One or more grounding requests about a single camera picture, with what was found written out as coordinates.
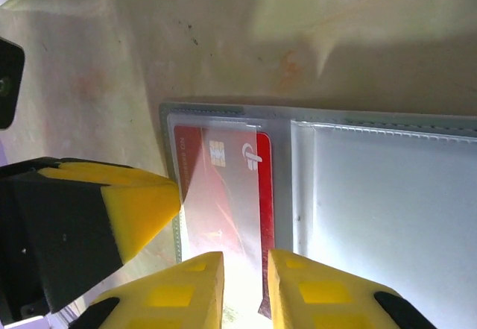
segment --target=card holder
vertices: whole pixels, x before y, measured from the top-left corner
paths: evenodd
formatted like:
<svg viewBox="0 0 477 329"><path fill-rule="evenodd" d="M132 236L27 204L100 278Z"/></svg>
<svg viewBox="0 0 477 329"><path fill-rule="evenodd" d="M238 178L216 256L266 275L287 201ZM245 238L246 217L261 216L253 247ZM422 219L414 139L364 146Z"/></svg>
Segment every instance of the card holder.
<svg viewBox="0 0 477 329"><path fill-rule="evenodd" d="M270 137L277 248L393 287L439 328L477 326L477 118L161 107L197 111Z"/></svg>

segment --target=card logo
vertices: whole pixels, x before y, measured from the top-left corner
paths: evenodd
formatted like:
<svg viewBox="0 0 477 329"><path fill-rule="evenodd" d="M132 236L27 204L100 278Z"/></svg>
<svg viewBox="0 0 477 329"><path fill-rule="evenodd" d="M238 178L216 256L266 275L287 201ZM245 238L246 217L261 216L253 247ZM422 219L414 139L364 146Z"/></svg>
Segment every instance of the card logo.
<svg viewBox="0 0 477 329"><path fill-rule="evenodd" d="M250 171L256 171L259 168L259 163L263 159L253 152L252 145L248 142L241 148L241 154L244 155L244 159L247 161L247 167Z"/></svg>
<svg viewBox="0 0 477 329"><path fill-rule="evenodd" d="M220 141L209 141L210 161L212 165L225 167L225 147Z"/></svg>

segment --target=beige surface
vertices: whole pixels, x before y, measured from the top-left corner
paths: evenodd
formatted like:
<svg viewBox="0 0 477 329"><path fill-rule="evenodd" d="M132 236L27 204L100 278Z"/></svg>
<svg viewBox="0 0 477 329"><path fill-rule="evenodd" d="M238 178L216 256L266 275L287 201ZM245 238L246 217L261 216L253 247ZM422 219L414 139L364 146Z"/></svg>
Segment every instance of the beige surface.
<svg viewBox="0 0 477 329"><path fill-rule="evenodd" d="M477 115L476 0L13 0L24 47L10 162L85 157L165 173L167 97ZM172 264L171 231L105 286Z"/></svg>

